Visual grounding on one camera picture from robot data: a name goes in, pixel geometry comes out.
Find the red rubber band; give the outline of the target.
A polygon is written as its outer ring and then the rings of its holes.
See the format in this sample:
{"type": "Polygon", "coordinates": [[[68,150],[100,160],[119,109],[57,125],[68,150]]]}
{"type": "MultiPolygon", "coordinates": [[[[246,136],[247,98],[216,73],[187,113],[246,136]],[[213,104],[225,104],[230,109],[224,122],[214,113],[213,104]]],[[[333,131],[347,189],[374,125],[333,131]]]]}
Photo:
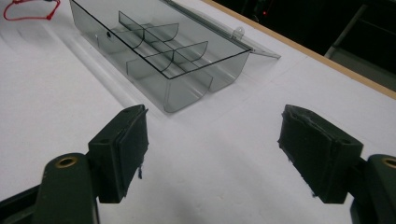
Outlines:
{"type": "Polygon", "coordinates": [[[60,6],[60,4],[62,3],[61,0],[12,0],[3,10],[3,18],[6,21],[25,21],[25,20],[45,20],[45,21],[50,21],[52,19],[52,17],[54,16],[54,14],[56,13],[58,7],[60,6]],[[55,3],[54,8],[52,9],[52,11],[46,15],[46,16],[24,16],[24,17],[18,17],[18,18],[10,18],[7,15],[7,12],[14,6],[20,5],[20,4],[24,4],[24,3],[30,3],[30,2],[37,2],[37,1],[44,1],[44,2],[48,2],[48,3],[55,3]]]}

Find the white desk frame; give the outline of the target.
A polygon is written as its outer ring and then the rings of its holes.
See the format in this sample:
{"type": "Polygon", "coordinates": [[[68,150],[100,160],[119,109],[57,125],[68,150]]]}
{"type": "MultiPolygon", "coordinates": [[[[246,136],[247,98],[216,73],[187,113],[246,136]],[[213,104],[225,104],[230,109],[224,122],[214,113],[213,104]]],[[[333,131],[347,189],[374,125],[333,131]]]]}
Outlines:
{"type": "Polygon", "coordinates": [[[396,91],[396,0],[341,0],[329,19],[337,32],[325,56],[396,91]]]}

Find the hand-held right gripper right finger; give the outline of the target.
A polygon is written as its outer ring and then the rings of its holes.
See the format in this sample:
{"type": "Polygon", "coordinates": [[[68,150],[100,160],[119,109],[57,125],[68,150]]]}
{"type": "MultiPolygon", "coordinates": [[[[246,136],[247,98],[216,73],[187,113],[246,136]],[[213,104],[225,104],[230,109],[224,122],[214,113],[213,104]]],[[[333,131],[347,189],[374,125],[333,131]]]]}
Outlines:
{"type": "Polygon", "coordinates": [[[345,201],[347,173],[361,158],[362,142],[311,110],[286,105],[278,145],[315,196],[345,201]]]}

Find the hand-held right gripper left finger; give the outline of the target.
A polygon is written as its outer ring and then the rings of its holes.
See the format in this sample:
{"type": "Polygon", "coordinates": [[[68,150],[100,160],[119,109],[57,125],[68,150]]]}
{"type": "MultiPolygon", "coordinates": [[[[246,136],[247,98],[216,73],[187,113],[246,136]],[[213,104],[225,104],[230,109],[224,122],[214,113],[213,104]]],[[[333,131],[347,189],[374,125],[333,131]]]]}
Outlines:
{"type": "Polygon", "coordinates": [[[88,144],[87,153],[95,173],[101,203],[119,203],[127,194],[135,172],[149,147],[144,105],[121,110],[88,144]]]}

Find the wooden table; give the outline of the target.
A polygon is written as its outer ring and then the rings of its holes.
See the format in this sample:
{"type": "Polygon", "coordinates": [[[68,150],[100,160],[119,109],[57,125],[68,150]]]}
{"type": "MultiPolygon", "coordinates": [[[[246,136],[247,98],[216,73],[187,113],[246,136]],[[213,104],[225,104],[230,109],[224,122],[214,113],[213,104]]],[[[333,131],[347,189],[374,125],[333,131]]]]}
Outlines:
{"type": "Polygon", "coordinates": [[[227,7],[222,6],[219,3],[216,3],[213,0],[202,0],[202,1],[204,3],[210,5],[211,7],[214,7],[216,9],[222,11],[223,13],[226,13],[229,16],[232,16],[232,17],[236,18],[237,20],[253,27],[254,29],[259,30],[260,32],[262,32],[264,34],[267,34],[267,35],[271,36],[272,38],[274,38],[274,39],[276,39],[276,40],[278,40],[278,41],[280,41],[294,49],[299,50],[301,53],[315,59],[316,61],[326,64],[330,68],[344,74],[345,76],[347,76],[351,79],[354,79],[354,80],[358,81],[359,83],[361,83],[375,91],[378,91],[384,95],[387,95],[389,98],[396,100],[396,91],[393,91],[385,86],[382,86],[382,85],[372,81],[371,79],[364,77],[363,75],[358,74],[358,73],[344,67],[341,64],[335,63],[335,62],[331,61],[330,59],[314,52],[313,50],[308,49],[308,48],[286,38],[285,36],[280,35],[277,32],[274,32],[271,29],[268,29],[265,26],[260,25],[259,23],[252,21],[252,20],[240,15],[240,14],[228,9],[227,7]]]}

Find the clear plastic compartment box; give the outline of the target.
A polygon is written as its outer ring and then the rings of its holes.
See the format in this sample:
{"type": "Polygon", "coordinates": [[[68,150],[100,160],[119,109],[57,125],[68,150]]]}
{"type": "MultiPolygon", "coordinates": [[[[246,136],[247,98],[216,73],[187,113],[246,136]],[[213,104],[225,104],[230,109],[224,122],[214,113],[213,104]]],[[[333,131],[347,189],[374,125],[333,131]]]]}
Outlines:
{"type": "Polygon", "coordinates": [[[82,35],[168,113],[234,83],[248,56],[279,54],[173,0],[69,0],[82,35]]]}

